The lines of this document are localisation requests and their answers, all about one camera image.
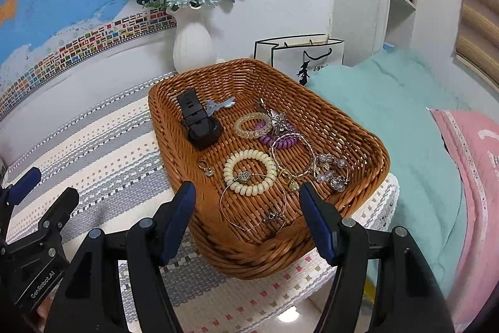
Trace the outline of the gold earring with charm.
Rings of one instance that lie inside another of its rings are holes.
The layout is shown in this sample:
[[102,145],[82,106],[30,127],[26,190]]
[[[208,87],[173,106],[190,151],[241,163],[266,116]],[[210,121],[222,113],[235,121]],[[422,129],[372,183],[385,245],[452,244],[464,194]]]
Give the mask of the gold earring with charm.
[[213,167],[209,164],[209,162],[206,159],[198,159],[197,166],[199,169],[201,169],[202,172],[204,172],[204,174],[207,177],[210,178],[210,177],[213,177],[215,175],[215,171],[214,171]]

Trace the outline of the small blue-grey hair clip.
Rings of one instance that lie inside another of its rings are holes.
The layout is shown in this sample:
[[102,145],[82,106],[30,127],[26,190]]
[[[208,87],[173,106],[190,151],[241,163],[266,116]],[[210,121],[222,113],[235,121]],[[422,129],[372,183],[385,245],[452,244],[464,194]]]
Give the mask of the small blue-grey hair clip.
[[235,97],[231,96],[226,100],[223,100],[221,102],[216,102],[213,100],[205,100],[205,108],[206,108],[206,113],[210,117],[212,116],[216,111],[219,111],[223,108],[230,108],[235,104]]

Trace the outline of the world map wall poster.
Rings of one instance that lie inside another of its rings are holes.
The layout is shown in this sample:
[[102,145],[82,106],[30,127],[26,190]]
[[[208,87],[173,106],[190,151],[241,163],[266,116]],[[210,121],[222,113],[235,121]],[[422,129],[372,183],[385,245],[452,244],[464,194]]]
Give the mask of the world map wall poster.
[[84,60],[174,26],[136,0],[1,0],[1,115]]

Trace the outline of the teal fluffy blanket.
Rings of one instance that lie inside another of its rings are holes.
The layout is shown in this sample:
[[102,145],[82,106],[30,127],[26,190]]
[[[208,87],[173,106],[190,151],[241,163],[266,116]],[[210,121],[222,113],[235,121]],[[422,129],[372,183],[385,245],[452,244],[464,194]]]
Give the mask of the teal fluffy blanket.
[[308,88],[377,135],[398,178],[394,226],[407,227],[444,295],[455,281],[466,233],[466,203],[458,167],[432,111],[464,107],[422,56],[382,50],[354,67],[330,65]]

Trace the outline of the white paper gift bag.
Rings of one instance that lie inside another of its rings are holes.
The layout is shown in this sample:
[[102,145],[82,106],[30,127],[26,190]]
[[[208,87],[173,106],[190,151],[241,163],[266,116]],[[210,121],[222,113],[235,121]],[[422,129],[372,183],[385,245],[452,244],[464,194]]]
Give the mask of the white paper gift bag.
[[253,58],[307,85],[322,68],[342,65],[344,45],[344,40],[326,33],[273,37],[254,43]]

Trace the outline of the pink bed cover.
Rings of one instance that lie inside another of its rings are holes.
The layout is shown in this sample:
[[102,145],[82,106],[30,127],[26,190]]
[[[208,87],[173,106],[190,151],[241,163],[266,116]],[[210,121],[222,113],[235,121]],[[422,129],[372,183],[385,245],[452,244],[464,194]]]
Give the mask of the pink bed cover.
[[430,111],[463,183],[467,227],[448,297],[464,332],[498,283],[498,124],[475,111]]

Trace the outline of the woven striped table mat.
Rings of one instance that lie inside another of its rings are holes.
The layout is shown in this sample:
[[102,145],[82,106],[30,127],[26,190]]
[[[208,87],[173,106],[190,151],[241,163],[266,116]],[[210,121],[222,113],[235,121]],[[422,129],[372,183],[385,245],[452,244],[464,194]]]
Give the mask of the woven striped table mat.
[[[7,168],[13,184],[31,167],[41,181],[16,207],[7,239],[22,238],[68,187],[80,201],[62,231],[72,257],[89,230],[127,229],[152,216],[173,191],[151,126],[150,82],[122,91],[48,135]],[[311,251],[283,271],[242,281],[226,277],[201,256],[186,233],[161,275],[186,332],[311,332],[335,271]]]

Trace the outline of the brown wicker basket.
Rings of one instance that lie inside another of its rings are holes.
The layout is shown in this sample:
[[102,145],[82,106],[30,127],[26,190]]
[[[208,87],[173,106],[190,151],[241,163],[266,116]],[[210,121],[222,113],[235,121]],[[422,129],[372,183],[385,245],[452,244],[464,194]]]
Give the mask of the brown wicker basket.
[[[235,104],[213,114],[223,127],[204,150],[187,139],[177,97]],[[349,216],[384,181],[390,158],[380,139],[346,113],[271,66],[237,59],[163,79],[148,95],[170,184],[195,184],[190,231],[202,256],[242,280],[268,277],[312,250],[298,190]],[[206,159],[215,175],[197,166]]]

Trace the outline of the white ribbed vase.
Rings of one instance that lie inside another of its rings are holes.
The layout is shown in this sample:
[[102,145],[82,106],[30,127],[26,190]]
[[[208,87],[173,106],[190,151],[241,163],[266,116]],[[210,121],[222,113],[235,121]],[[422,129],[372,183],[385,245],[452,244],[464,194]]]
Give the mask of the white ribbed vase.
[[216,51],[201,7],[181,7],[170,12],[176,20],[172,60],[179,74],[216,62]]

